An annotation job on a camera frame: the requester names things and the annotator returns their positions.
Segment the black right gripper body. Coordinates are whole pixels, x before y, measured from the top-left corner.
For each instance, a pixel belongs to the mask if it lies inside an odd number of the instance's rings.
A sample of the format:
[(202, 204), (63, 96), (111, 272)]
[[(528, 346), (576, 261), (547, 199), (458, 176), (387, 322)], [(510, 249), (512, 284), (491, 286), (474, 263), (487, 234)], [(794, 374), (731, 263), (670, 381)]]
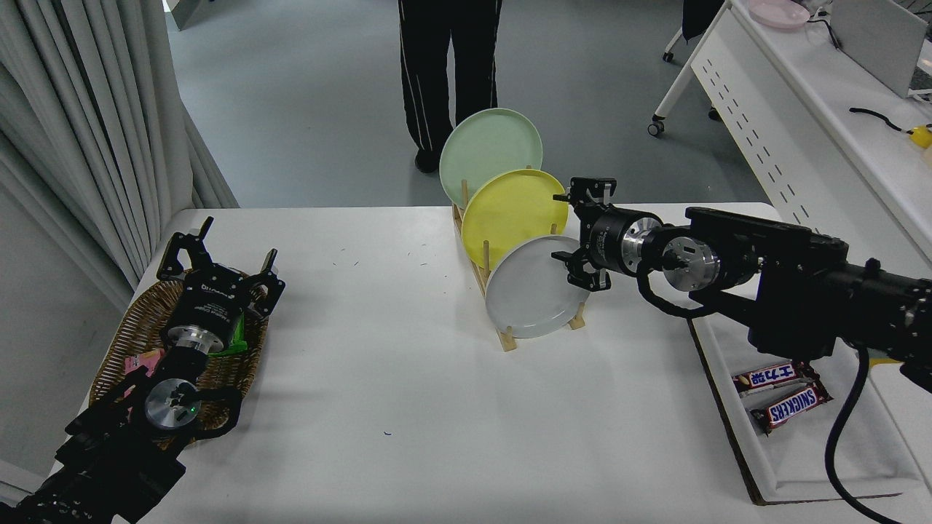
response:
[(633, 276), (623, 262), (623, 240), (635, 222), (635, 210), (613, 205), (580, 205), (580, 246), (595, 269)]

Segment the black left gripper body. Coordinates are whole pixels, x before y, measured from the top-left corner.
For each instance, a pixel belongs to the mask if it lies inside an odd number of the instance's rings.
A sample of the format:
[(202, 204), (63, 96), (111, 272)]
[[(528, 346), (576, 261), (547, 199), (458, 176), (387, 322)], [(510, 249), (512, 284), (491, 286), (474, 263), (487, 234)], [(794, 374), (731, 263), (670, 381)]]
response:
[(197, 341), (206, 347), (229, 347), (244, 309), (252, 301), (246, 276), (227, 266), (183, 273), (182, 294), (166, 322), (166, 343)]

